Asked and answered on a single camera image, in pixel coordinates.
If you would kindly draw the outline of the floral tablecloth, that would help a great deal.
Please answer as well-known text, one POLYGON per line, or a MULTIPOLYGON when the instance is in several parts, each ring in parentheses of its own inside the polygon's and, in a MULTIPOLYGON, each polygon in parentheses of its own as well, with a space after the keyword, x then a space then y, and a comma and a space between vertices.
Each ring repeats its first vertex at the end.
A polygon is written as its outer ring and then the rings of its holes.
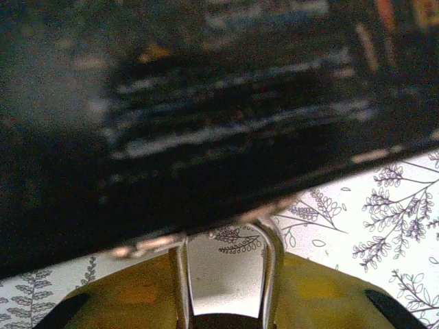
MULTIPOLYGON (((439 150, 304 191, 273 220, 287 253, 376 285, 439 329, 439 150)), ((98 253, 0 281, 0 329, 34 329, 76 289, 163 254, 98 253)))

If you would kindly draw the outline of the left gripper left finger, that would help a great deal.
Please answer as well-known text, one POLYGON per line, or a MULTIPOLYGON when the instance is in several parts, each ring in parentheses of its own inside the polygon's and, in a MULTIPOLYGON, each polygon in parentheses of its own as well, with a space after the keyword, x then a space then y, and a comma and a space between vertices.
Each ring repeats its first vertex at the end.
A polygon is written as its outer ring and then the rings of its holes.
POLYGON ((76 289, 34 329, 193 329, 187 240, 76 289))

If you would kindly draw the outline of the starry night painted box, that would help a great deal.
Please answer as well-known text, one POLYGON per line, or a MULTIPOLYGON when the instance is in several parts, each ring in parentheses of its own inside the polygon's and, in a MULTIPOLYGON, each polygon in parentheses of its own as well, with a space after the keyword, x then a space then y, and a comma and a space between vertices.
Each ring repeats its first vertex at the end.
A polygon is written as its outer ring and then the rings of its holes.
POLYGON ((0 0, 0 280, 439 148, 439 0, 0 0))

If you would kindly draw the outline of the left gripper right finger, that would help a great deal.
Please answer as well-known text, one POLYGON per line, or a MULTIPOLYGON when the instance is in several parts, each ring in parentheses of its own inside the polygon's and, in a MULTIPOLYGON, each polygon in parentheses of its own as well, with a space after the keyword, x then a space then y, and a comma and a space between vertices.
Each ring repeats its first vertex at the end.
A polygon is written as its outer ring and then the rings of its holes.
POLYGON ((253 226, 266 245, 261 329, 427 329, 380 287, 287 253, 270 219, 253 226))

